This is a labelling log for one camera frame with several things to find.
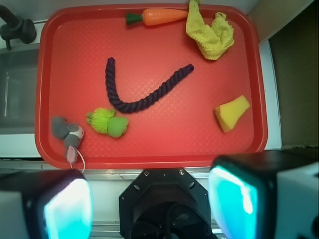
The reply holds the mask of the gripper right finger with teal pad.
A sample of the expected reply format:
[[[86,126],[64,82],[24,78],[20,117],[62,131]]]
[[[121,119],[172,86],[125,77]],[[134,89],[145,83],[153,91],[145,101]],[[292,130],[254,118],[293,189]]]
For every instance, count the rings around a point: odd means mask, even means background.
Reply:
[[[208,196],[228,239],[316,239],[318,151],[221,155],[211,165]]]

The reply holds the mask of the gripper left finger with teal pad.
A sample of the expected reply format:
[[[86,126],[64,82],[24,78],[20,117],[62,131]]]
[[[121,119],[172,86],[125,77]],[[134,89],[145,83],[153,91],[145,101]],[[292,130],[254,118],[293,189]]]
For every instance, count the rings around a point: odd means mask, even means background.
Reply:
[[[2,239],[87,239],[93,193],[78,170],[2,172]]]

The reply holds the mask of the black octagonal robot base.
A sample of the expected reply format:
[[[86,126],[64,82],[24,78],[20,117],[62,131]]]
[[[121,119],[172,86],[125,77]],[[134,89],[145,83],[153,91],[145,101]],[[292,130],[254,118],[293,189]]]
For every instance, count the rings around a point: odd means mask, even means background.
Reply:
[[[125,239],[215,239],[208,191],[184,169],[145,169],[119,196]]]

